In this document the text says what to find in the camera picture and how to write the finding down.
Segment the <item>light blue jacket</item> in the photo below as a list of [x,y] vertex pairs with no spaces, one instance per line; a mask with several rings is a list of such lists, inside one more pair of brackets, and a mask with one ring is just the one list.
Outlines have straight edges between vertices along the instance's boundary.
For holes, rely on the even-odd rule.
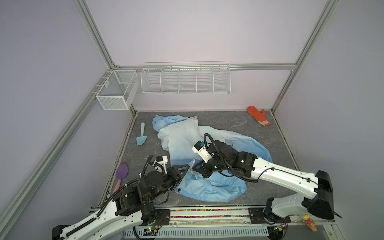
[[[155,116],[152,121],[161,146],[170,154],[171,165],[189,165],[207,162],[222,142],[238,152],[248,152],[272,162],[270,152],[251,137],[239,133],[199,126],[196,117]],[[245,181],[230,177],[227,171],[213,173],[208,179],[189,170],[175,189],[178,194],[203,202],[229,202],[247,191]]]

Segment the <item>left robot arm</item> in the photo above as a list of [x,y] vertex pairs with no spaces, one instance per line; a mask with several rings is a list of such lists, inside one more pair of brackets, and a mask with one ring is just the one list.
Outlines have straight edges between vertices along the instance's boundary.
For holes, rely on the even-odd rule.
[[95,213],[73,225],[53,228],[54,240],[104,240],[123,230],[152,223],[158,213],[155,199],[174,190],[189,165],[175,165],[166,173],[151,171],[124,184]]

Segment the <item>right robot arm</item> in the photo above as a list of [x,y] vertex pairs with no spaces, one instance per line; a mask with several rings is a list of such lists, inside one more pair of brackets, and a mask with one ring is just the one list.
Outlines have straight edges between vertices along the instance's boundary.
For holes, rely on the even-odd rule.
[[205,179],[214,172],[227,171],[227,177],[237,177],[248,183],[267,181],[294,191],[294,195],[267,200],[259,216],[267,224],[299,214],[310,214],[324,220],[335,218],[334,190],[327,172],[314,174],[282,167],[257,155],[238,152],[220,141],[210,144],[198,141],[192,150],[201,157],[193,170]]

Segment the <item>mint green trowel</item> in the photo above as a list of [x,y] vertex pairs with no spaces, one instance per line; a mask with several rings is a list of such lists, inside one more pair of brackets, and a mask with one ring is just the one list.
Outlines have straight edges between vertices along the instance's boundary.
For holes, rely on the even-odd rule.
[[136,138],[136,143],[138,146],[142,146],[147,140],[147,136],[145,136],[145,126],[145,123],[141,123],[141,134]]

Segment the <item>purple pink brush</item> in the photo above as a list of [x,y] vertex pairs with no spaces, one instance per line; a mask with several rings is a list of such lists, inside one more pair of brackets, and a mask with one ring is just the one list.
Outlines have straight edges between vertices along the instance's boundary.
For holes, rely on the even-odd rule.
[[129,172],[128,164],[126,162],[122,162],[116,170],[116,179],[118,181],[115,185],[113,193],[115,193],[121,187],[122,180],[125,177],[127,177],[128,172]]

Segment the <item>green circuit board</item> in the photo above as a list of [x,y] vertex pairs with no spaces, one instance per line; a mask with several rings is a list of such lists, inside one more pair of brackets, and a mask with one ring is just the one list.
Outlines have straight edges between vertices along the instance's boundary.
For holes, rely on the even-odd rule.
[[153,237],[153,236],[156,236],[157,233],[158,233],[157,229],[152,229],[152,228],[144,229],[143,237]]

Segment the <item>white slotted vent strip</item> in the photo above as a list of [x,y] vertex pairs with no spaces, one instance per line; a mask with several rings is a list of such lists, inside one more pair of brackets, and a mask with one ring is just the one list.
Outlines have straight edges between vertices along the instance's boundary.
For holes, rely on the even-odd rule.
[[138,235],[142,240],[165,240],[165,239],[218,239],[235,237],[268,237],[267,227],[215,227],[215,228],[161,228],[158,233],[150,234],[144,229],[128,229],[124,232],[124,239],[135,239]]

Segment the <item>orange red glove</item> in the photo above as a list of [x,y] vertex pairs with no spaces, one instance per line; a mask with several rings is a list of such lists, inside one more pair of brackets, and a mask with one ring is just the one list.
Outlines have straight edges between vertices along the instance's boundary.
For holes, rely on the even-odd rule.
[[267,120],[265,109],[262,109],[261,111],[259,111],[256,107],[250,106],[250,107],[248,107],[247,112],[250,116],[252,116],[263,127],[269,126],[271,124]]

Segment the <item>white mesh box basket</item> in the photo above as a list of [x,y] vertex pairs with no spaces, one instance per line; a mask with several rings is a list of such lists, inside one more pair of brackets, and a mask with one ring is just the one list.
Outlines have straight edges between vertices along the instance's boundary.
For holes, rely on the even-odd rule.
[[96,97],[104,110],[129,111],[139,86],[136,71],[112,70]]

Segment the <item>orange yellow toy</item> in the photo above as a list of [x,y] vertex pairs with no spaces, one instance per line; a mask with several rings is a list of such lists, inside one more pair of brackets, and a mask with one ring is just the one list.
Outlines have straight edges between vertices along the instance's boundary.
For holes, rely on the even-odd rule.
[[310,215],[303,215],[302,220],[313,232],[317,231],[315,222],[312,220]]

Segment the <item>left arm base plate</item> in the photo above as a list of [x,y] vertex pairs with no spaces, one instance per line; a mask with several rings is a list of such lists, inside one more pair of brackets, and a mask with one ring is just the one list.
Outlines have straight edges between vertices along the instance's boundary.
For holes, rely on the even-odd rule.
[[157,209],[157,215],[149,220],[147,226],[168,226],[170,219],[170,209]]

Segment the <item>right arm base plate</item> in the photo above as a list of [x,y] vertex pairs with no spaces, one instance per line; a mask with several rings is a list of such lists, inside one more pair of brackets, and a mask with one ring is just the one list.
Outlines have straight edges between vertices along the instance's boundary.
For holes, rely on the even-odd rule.
[[289,224],[291,223],[291,218],[289,216],[285,218],[278,217],[274,214],[266,215],[264,213],[265,208],[262,207],[251,207],[248,208],[250,220],[252,224]]

